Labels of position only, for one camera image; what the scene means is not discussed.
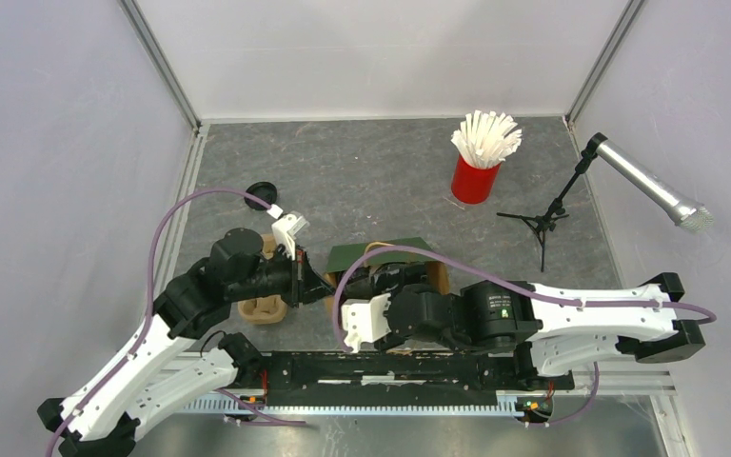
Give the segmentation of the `green paper bag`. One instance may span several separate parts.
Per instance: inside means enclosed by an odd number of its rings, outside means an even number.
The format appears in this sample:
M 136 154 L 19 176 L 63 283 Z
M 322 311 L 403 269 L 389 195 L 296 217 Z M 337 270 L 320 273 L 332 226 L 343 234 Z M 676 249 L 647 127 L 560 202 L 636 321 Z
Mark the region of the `green paper bag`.
M 441 293 L 451 291 L 447 266 L 429 256 L 407 251 L 379 253 L 378 248 L 405 246 L 432 252 L 434 248 L 422 237 L 399 238 L 338 245 L 331 248 L 326 260 L 325 278 L 336 288 L 346 271 L 365 254 L 374 255 L 355 269 L 345 285 L 342 299 L 370 299 L 394 292 L 407 284 L 428 284 Z

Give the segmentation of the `brown cardboard cup carrier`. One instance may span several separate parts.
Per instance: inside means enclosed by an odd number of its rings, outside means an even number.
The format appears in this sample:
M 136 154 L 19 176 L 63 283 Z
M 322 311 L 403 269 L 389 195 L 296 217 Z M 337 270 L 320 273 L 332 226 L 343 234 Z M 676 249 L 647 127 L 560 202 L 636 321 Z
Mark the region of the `brown cardboard cup carrier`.
M 273 257 L 277 244 L 272 234 L 263 234 L 262 254 Z M 263 326 L 281 322 L 287 314 L 287 304 L 276 294 L 264 298 L 249 299 L 237 303 L 240 316 L 249 324 Z

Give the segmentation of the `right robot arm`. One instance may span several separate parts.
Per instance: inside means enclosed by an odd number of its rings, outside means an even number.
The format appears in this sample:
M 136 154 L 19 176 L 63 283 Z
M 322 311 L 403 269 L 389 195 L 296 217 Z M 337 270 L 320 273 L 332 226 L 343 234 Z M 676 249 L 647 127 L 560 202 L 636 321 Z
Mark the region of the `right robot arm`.
M 672 276 L 624 289 L 482 281 L 442 294 L 408 285 L 369 301 L 364 339 L 382 351 L 419 341 L 476 355 L 510 353 L 514 381 L 535 388 L 609 357 L 667 364 L 695 355 L 706 345 L 703 322 L 677 315 L 675 285 Z

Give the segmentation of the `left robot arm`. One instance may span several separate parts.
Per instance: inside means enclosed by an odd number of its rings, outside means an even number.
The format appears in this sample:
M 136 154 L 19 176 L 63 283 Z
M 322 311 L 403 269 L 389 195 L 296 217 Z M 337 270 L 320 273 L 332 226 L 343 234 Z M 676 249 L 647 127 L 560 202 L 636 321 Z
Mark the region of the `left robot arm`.
M 262 355 L 241 333 L 165 382 L 156 374 L 225 321 L 233 304 L 280 296 L 297 307 L 317 302 L 332 285 L 310 265 L 306 252 L 276 248 L 248 228 L 215 242 L 207 257 L 172 278 L 154 299 L 152 313 L 109 363 L 66 398 L 49 398 L 37 409 L 54 433 L 48 455 L 127 456 L 146 432 L 191 400 L 220 387 L 251 387 L 263 370 Z

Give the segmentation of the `red cup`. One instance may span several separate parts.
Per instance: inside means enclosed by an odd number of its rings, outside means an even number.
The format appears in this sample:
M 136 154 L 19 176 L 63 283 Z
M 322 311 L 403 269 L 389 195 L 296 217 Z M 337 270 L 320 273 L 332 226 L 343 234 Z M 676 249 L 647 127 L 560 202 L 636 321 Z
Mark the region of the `red cup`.
M 478 169 L 459 156 L 450 186 L 451 193 L 465 204 L 483 203 L 492 191 L 501 166 L 502 163 L 498 163 L 490 169 Z

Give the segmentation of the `white wrapped straws bundle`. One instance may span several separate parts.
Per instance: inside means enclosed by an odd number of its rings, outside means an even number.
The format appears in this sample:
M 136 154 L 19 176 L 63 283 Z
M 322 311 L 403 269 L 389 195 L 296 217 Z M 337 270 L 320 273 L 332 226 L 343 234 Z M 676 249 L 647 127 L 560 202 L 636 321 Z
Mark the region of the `white wrapped straws bundle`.
M 505 112 L 468 113 L 450 142 L 465 162 L 475 169 L 492 169 L 517 151 L 523 140 L 518 122 Z

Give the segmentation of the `silver microphone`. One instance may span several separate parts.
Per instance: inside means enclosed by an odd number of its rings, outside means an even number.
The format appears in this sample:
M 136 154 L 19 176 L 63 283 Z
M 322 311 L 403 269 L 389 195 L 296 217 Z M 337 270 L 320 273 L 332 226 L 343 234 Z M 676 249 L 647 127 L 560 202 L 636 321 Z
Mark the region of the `silver microphone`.
M 686 197 L 667 185 L 604 134 L 600 132 L 594 134 L 588 141 L 587 147 L 657 204 L 676 227 L 698 233 L 713 225 L 714 216 L 704 204 Z

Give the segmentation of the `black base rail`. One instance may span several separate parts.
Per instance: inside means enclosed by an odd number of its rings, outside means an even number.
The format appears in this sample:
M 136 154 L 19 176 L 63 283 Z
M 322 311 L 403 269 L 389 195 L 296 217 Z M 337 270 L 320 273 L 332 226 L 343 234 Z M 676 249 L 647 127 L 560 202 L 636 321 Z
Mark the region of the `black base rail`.
M 229 389 L 264 391 L 275 407 L 469 407 L 503 391 L 570 390 L 572 374 L 545 378 L 518 357 L 432 350 L 274 351 L 242 368 Z

